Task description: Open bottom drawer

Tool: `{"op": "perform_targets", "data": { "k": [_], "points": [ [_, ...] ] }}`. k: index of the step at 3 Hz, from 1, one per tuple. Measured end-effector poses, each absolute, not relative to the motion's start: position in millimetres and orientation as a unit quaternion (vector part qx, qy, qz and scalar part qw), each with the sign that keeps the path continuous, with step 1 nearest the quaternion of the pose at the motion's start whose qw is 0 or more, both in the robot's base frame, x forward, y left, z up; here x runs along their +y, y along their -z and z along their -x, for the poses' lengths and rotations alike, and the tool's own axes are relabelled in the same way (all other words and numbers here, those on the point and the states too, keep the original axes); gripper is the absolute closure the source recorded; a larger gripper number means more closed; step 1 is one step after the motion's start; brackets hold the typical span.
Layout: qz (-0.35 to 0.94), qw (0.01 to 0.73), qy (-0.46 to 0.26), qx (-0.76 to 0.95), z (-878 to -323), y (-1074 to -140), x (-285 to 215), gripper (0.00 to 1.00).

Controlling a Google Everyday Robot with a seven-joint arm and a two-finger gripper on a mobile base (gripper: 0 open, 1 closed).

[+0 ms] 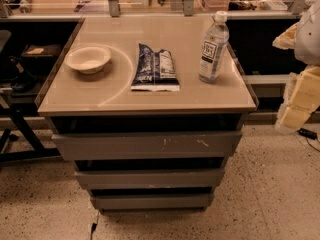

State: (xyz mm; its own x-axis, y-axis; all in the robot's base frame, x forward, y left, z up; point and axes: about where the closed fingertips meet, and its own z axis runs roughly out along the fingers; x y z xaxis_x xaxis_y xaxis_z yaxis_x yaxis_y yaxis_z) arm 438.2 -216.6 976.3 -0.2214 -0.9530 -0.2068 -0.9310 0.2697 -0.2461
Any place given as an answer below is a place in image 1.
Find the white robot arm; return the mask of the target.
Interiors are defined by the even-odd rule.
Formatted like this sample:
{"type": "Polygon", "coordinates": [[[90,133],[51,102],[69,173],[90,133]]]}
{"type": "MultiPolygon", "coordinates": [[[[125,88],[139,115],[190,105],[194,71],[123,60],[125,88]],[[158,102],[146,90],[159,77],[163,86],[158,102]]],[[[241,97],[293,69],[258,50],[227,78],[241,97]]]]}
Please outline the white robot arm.
{"type": "Polygon", "coordinates": [[[316,0],[298,23],[293,24],[272,43],[282,50],[293,49],[305,69],[290,73],[285,85],[275,128],[291,134],[306,123],[320,107],[320,0],[316,0]]]}

